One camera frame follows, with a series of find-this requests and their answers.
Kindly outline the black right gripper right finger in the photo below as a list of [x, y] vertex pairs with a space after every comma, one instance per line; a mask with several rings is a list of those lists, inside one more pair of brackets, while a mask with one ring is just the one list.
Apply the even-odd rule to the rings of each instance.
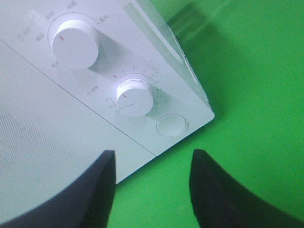
[[260, 199], [205, 150], [192, 154], [190, 199], [201, 228], [302, 228], [304, 223]]

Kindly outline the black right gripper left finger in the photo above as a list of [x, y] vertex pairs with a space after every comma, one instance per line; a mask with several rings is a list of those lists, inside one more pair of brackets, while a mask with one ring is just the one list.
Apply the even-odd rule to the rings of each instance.
[[105, 228], [116, 187], [113, 150], [103, 151], [68, 187], [2, 228]]

